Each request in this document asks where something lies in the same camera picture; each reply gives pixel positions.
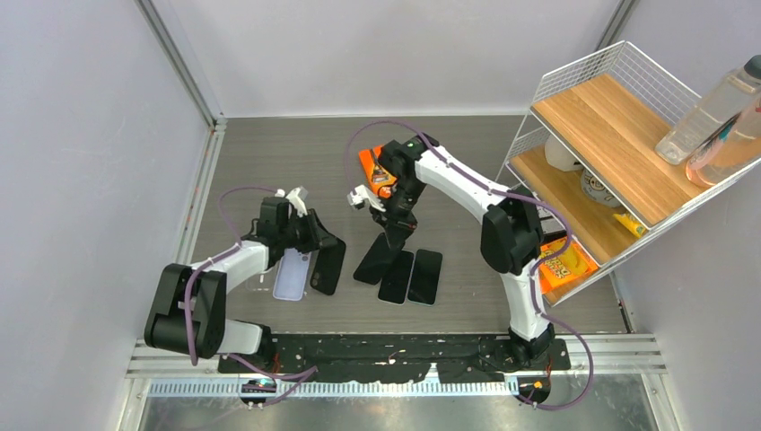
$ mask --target smartphone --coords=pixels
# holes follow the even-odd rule
[[[409,286],[409,274],[412,272],[412,264],[415,255],[409,251],[401,251],[389,272],[383,276],[378,289],[378,299],[387,303],[403,304],[407,296]]]
[[[436,292],[439,290],[439,275],[442,273],[441,253],[436,251],[418,250],[415,255],[415,265],[412,267],[412,277],[409,279],[407,299],[413,303],[433,305],[436,302]]]
[[[381,233],[354,272],[354,279],[368,285],[377,285],[390,271],[400,252],[401,248],[392,250],[386,240],[386,234]]]
[[[311,272],[310,286],[325,295],[336,292],[341,268],[344,266],[346,243],[339,238],[336,239],[338,244],[318,251],[317,262]]]

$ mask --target orange snack bag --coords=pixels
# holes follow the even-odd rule
[[[391,197],[391,186],[397,182],[397,178],[388,173],[378,163],[378,156],[381,155],[383,145],[378,145],[373,149],[362,150],[359,152],[359,161],[362,164],[364,175],[367,182],[370,183],[370,189],[379,198]]]
[[[565,244],[565,238],[543,245],[539,258],[542,259],[560,250],[563,244]],[[542,287],[542,294],[552,292],[576,278],[585,277],[596,271],[597,268],[595,261],[584,252],[584,249],[576,241],[571,242],[571,246],[563,254],[539,265],[539,283]]]

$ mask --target cable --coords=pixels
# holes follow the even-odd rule
[[[352,187],[353,183],[351,182],[351,175],[349,174],[349,168],[348,168],[349,150],[351,149],[351,145],[354,142],[354,140],[359,136],[359,134],[361,134],[365,129],[370,128],[372,126],[377,126],[379,124],[393,124],[393,125],[396,125],[396,126],[401,126],[403,128],[406,128],[407,130],[410,130],[411,132],[415,133],[416,135],[418,135],[420,137],[420,139],[423,141],[423,143],[428,148],[428,150],[431,151],[439,160],[441,160],[442,162],[447,163],[447,165],[450,168],[452,168],[455,172],[457,172],[460,175],[462,175],[466,180],[469,180],[473,184],[477,185],[479,188],[481,188],[483,190],[486,190],[487,192],[494,193],[495,195],[502,196],[504,198],[517,199],[517,200],[520,200],[520,201],[523,201],[523,202],[530,203],[530,204],[532,204],[534,206],[537,206],[537,207],[543,207],[544,209],[546,209],[547,211],[552,213],[555,217],[557,217],[557,219],[560,221],[560,224],[562,224],[563,227],[565,228],[565,232],[566,232],[566,235],[567,235],[568,238],[573,236],[573,232],[571,231],[571,226],[568,224],[568,221],[565,219],[565,217],[562,214],[560,214],[559,211],[557,211],[556,209],[554,209],[550,205],[548,205],[548,204],[546,204],[546,203],[544,203],[544,202],[542,202],[542,201],[540,201],[538,199],[530,198],[528,196],[523,196],[523,195],[520,195],[520,194],[517,194],[517,193],[511,193],[509,191],[502,191],[502,190],[498,190],[498,189],[490,189],[488,187],[488,185],[484,184],[483,182],[481,182],[480,180],[478,180],[474,176],[470,175],[467,171],[465,171],[464,169],[459,167],[457,164],[455,164],[455,163],[449,163],[447,161],[447,158],[443,154],[439,153],[439,151],[436,149],[436,147],[431,144],[431,141],[428,139],[428,137],[420,129],[412,126],[409,123],[406,123],[405,121],[401,121],[401,120],[397,120],[397,119],[379,119],[379,120],[376,120],[376,121],[372,121],[372,122],[364,125],[362,128],[360,128],[359,130],[354,132],[354,134],[351,135],[351,137],[349,137],[349,140],[346,143],[346,149],[344,150],[344,171],[346,173],[346,181],[347,181],[347,185],[349,186],[349,191],[350,192],[352,192],[354,190],[354,188]],[[550,322],[552,322],[552,323],[554,323],[554,324],[564,328],[565,330],[567,330],[568,332],[573,334],[579,340],[580,343],[582,343],[582,346],[584,347],[584,350],[587,352],[587,357],[589,358],[589,361],[590,361],[590,377],[587,380],[587,384],[586,384],[586,386],[584,386],[584,389],[582,390],[582,393],[579,394],[579,396],[576,397],[576,399],[574,399],[574,400],[572,400],[570,402],[567,402],[565,404],[560,404],[560,405],[556,405],[556,406],[546,405],[546,404],[539,404],[539,405],[537,405],[538,409],[543,409],[543,410],[553,410],[554,411],[554,410],[568,409],[568,408],[578,404],[581,400],[584,399],[584,397],[587,396],[587,394],[589,393],[589,391],[591,389],[592,384],[594,383],[594,360],[592,358],[592,352],[590,350],[589,345],[587,344],[587,341],[584,339],[584,337],[582,337],[581,333],[579,333],[577,330],[572,328],[570,325],[568,325],[564,321],[561,321],[561,320],[559,320],[559,319],[557,319],[555,317],[552,317],[552,316],[546,314],[545,312],[542,312],[541,306],[539,305],[539,302],[538,302],[538,299],[537,299],[537,289],[536,289],[536,284],[534,282],[534,275],[537,273],[537,269],[539,268],[539,265],[544,263],[546,260],[554,259],[557,256],[560,256],[561,254],[563,254],[568,249],[568,247],[570,245],[571,245],[570,241],[565,241],[565,243],[563,244],[563,247],[561,247],[560,250],[558,250],[555,253],[552,253],[552,254],[550,254],[550,255],[542,258],[542,259],[539,259],[537,261],[537,263],[535,263],[534,266],[531,267],[531,270],[529,272],[530,273],[530,276],[529,276],[529,285],[530,285],[530,290],[531,290],[531,302],[534,305],[534,311],[540,317],[542,317],[542,318],[544,318],[544,319],[546,319],[546,320],[548,320],[548,321],[550,321]],[[527,404],[533,404],[533,402],[531,400],[527,399],[526,397],[523,397],[522,395],[519,395],[518,397],[519,397],[519,399],[521,401],[523,401],[523,402],[525,402]]]
[[[267,406],[271,406],[273,404],[277,404],[278,402],[280,402],[282,400],[285,400],[285,398],[288,395],[290,395],[291,392],[295,391],[299,386],[302,385],[302,383],[306,382],[313,374],[315,374],[317,372],[317,366],[313,366],[312,368],[308,369],[307,371],[302,371],[301,373],[298,373],[298,374],[274,375],[274,374],[270,374],[270,373],[268,373],[268,372],[266,372],[264,370],[259,369],[258,367],[256,367],[253,364],[251,364],[249,361],[243,359],[242,357],[240,357],[240,356],[238,356],[238,355],[236,355],[234,353],[230,353],[227,356],[230,359],[234,359],[234,360],[238,361],[239,363],[241,363],[241,365],[247,367],[249,370],[253,371],[254,373],[259,373],[259,374],[265,375],[265,376],[267,376],[267,377],[269,377],[270,379],[273,379],[273,380],[291,381],[291,380],[299,379],[299,381],[296,382],[296,384],[294,386],[289,388],[288,391],[285,391],[281,395],[278,395],[277,397],[274,397],[272,400],[268,400],[267,402],[264,402],[263,404],[261,404],[260,407],[262,407],[262,408],[267,407]]]
[[[227,213],[224,211],[224,199],[227,197],[227,195],[230,195],[236,191],[241,190],[262,190],[267,191],[270,193],[276,193],[277,190],[273,189],[271,187],[265,187],[265,186],[241,186],[236,187],[234,189],[229,189],[225,191],[216,201],[216,207],[219,211],[219,215],[224,220],[225,224],[227,224],[227,227],[230,228],[232,233],[235,235],[235,246],[232,248],[223,251],[216,256],[207,259],[204,263],[202,263],[196,270],[193,271],[193,273],[190,275],[190,278],[188,279],[188,282],[185,284],[185,295],[183,300],[185,301],[185,335],[188,338],[188,352],[190,354],[190,363],[193,366],[198,365],[198,354],[196,352],[196,334],[193,332],[193,315],[192,310],[190,310],[190,296],[193,292],[193,285],[196,283],[196,280],[198,279],[198,276],[201,275],[201,273],[204,271],[204,269],[211,267],[214,265],[214,262],[217,260],[227,259],[231,257],[233,254],[235,254],[238,250],[241,249],[241,236],[238,235],[237,229],[235,229],[235,224],[232,222],[230,217],[227,215]]]

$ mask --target plastic bottle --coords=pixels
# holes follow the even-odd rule
[[[761,157],[761,96],[727,122],[687,162],[687,177],[710,187]]]
[[[666,162],[680,164],[711,133],[761,93],[761,55],[726,74],[655,146]]]

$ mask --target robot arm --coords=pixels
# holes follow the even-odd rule
[[[538,258],[543,236],[537,209],[492,193],[494,190],[520,191],[509,190],[484,178],[458,162],[435,139],[429,137],[429,140],[447,162],[428,150],[417,136],[404,144],[392,141],[383,146],[379,157],[380,165],[398,179],[392,196],[379,199],[365,186],[359,186],[350,193],[349,201],[357,208],[370,206],[373,219],[384,227],[392,251],[401,250],[404,241],[416,229],[412,207],[425,185],[441,190],[467,209],[482,225],[481,254],[503,281],[511,312],[511,339],[516,341],[514,353],[519,363],[526,363],[541,355],[555,336],[553,325],[541,317],[531,300],[529,270]],[[457,163],[491,191],[483,190],[473,180],[455,172],[448,166],[450,163]]]
[[[279,192],[264,198],[259,219],[254,219],[251,231],[234,246],[236,251],[224,259],[212,261],[193,285],[191,304],[193,333],[196,335],[198,357],[210,358],[218,352],[256,353],[264,329],[252,323],[233,321],[225,317],[226,296],[250,277],[272,268],[286,249],[301,253],[335,247],[340,240],[330,234],[313,209],[303,203],[306,191],[292,190],[287,196]],[[188,354],[188,339],[184,308],[184,292],[191,274],[208,260],[192,265],[170,264],[159,280],[148,322],[145,324],[145,343]],[[340,268],[341,262],[318,259],[321,264]]]

